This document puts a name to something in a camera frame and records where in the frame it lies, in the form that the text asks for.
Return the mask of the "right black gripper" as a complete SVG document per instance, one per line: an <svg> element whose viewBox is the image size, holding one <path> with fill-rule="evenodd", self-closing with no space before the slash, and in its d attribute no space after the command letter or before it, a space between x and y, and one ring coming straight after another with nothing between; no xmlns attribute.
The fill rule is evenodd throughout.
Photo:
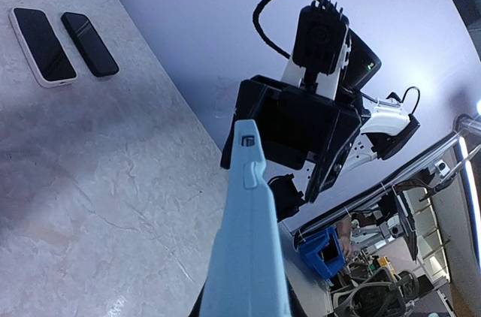
<svg viewBox="0 0 481 317"><path fill-rule="evenodd" d="M296 171L316 164L305 192L313 203L330 172L346 163L362 125L362 97L342 92L333 101L257 75L240 83L232 121L242 119L256 122L267 160Z"/></svg>

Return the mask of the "light blue phone case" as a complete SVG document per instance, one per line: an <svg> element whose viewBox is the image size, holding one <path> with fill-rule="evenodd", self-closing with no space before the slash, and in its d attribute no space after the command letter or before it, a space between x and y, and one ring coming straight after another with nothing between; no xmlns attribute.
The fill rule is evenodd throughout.
<svg viewBox="0 0 481 317"><path fill-rule="evenodd" d="M234 124L222 222L210 255L201 316L289 316L274 196L256 123Z"/></svg>

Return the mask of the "large black smartphone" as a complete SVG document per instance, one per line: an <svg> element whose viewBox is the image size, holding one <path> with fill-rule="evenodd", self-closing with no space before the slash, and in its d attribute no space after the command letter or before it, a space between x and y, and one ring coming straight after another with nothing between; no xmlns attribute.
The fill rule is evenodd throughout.
<svg viewBox="0 0 481 317"><path fill-rule="evenodd" d="M86 15L64 12L61 21L95 77L109 77L119 72L118 64Z"/></svg>

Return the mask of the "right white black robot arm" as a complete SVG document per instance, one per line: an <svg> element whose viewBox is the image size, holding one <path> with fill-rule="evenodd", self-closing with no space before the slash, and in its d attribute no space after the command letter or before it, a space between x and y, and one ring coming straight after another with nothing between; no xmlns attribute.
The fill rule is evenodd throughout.
<svg viewBox="0 0 481 317"><path fill-rule="evenodd" d="M301 46L313 44L312 32L296 40L282 80L261 75L244 80L232 120L255 121L266 159L296 171L305 162L315 165L308 202L334 185L344 165L355 167L350 153L360 134L372 135L374 155L386 160L419 128L397 97L372 98L358 90L378 64L369 64L366 74L349 69L350 56L368 57L357 34L344 28L339 38L321 41L321 51L334 54L329 68L301 55Z"/></svg>

